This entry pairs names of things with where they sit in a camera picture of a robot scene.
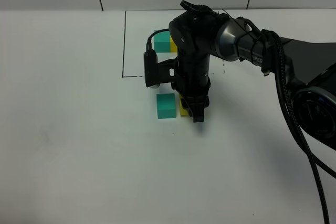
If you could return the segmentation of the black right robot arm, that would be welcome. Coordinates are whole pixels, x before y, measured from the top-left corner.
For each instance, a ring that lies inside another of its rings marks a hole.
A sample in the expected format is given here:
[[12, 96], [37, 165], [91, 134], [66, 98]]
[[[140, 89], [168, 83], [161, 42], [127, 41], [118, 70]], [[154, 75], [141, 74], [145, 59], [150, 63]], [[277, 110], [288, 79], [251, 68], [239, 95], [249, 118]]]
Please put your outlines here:
[[177, 46], [176, 84], [183, 108], [195, 122], [209, 105], [209, 58], [249, 61], [264, 75], [284, 72], [285, 89], [299, 126], [335, 148], [335, 44], [274, 38], [250, 20], [220, 14], [205, 5], [181, 2], [184, 13], [169, 24]]

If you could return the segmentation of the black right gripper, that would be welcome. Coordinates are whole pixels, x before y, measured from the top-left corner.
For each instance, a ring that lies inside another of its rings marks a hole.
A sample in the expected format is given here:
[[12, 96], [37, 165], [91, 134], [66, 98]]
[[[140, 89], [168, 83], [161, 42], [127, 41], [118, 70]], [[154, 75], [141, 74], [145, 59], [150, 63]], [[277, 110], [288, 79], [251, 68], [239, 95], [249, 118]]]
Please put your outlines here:
[[209, 106], [209, 58], [209, 54], [201, 52], [177, 52], [177, 72], [181, 79], [173, 87], [184, 98], [194, 123], [204, 121], [204, 109]]

